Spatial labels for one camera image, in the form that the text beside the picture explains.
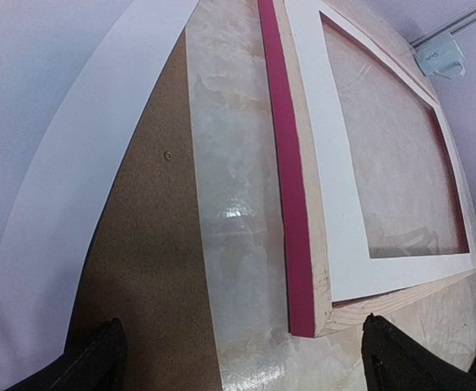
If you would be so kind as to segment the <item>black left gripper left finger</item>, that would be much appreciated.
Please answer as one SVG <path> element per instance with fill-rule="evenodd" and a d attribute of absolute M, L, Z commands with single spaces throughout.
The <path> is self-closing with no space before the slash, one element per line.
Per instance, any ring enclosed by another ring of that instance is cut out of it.
<path fill-rule="evenodd" d="M 127 351 L 124 328 L 114 318 L 7 391 L 122 390 Z"/>

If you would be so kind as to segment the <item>pink wooden picture frame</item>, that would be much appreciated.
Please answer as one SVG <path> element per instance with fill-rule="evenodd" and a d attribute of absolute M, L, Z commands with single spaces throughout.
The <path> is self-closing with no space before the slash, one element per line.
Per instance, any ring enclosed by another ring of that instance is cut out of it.
<path fill-rule="evenodd" d="M 370 313 L 401 309 L 476 269 L 402 292 L 333 301 L 317 157 L 286 2 L 261 1 L 258 9 L 280 177 L 289 330 L 318 338 L 361 324 Z M 415 64 L 402 61 L 340 7 L 321 2 L 367 34 L 440 106 Z M 369 256 L 465 252 L 469 247 L 460 201 L 434 111 L 331 20 L 323 20 L 323 31 L 351 143 Z M 442 115 L 447 123 L 443 110 Z M 471 202 L 465 175 L 464 187 Z M 472 202 L 471 218 L 476 249 Z"/>

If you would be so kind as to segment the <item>white photo mat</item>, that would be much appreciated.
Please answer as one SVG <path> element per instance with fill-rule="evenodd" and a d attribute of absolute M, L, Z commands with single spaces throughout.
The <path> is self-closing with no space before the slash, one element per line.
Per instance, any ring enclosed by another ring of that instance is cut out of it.
<path fill-rule="evenodd" d="M 285 3 L 310 115 L 324 209 L 328 265 L 333 301 L 396 291 L 447 279 L 476 269 L 476 249 L 471 229 L 471 202 L 451 133 L 440 106 L 377 44 L 345 17 L 321 1 Z M 331 20 L 342 32 L 374 55 L 391 75 L 412 90 L 434 111 L 449 156 L 458 195 L 468 250 L 451 255 L 388 257 L 369 256 L 350 141 L 329 58 L 323 20 Z"/>

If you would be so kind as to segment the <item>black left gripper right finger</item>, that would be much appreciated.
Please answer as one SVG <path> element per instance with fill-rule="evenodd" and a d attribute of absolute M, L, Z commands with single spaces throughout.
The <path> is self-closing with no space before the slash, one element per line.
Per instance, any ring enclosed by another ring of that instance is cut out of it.
<path fill-rule="evenodd" d="M 364 321 L 361 354 L 368 390 L 476 390 L 476 356 L 463 371 L 380 315 Z"/>

